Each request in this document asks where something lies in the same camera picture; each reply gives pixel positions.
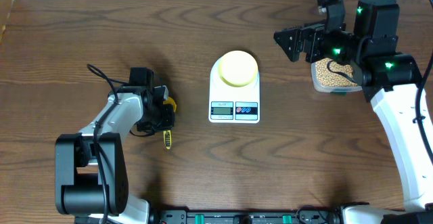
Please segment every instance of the wooden table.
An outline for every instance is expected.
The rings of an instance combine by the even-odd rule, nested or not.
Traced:
[[[358,0],[345,0],[352,30]],[[398,50],[424,72],[427,0],[398,0]],[[178,103],[173,148],[161,134],[124,143],[130,192],[154,206],[287,210],[368,201],[402,208],[382,125],[362,93],[319,93],[273,33],[322,19],[315,0],[16,0],[0,46],[0,223],[70,223],[54,205],[54,143],[105,106],[109,86],[147,66]],[[225,52],[257,57],[261,121],[208,121],[209,73]],[[433,86],[428,84],[433,108]]]

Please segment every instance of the green terminal block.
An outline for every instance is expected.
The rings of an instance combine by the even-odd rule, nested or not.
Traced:
[[[204,215],[196,215],[196,224],[204,224]]]
[[[292,216],[290,215],[284,215],[283,216],[283,224],[292,224]]]

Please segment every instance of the white scale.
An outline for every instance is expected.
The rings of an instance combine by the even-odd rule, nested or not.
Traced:
[[[210,71],[209,121],[258,123],[260,76],[256,60],[244,51],[219,58]]]

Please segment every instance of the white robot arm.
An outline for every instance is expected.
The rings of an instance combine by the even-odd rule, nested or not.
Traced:
[[[92,65],[89,69],[107,78]],[[77,134],[60,135],[55,144],[55,204],[75,223],[147,224],[152,213],[147,201],[129,194],[122,143],[134,125],[147,137],[174,126],[174,106],[166,86],[153,86],[153,72],[131,68],[129,82],[121,82],[106,107]],[[78,174],[77,167],[97,165],[98,174]]]
[[[393,91],[381,89],[371,100],[374,112],[379,116],[400,173],[406,212],[423,212],[433,203],[433,165],[427,155],[419,133],[413,122],[415,115],[414,84],[394,86]],[[421,96],[421,111],[430,147],[433,142],[433,126],[426,105],[426,94]],[[344,224],[380,224],[384,215],[401,215],[403,212],[356,205],[341,211]]]

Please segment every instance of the cable clip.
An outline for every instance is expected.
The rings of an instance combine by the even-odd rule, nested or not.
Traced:
[[[101,128],[101,125],[100,125],[100,123],[97,120],[95,121],[95,127],[97,127],[98,129]]]
[[[415,118],[412,120],[412,122],[413,122],[413,123],[417,123],[417,122],[422,121],[422,120],[424,120],[424,119],[426,119],[425,116],[418,116],[418,117],[415,117]]]

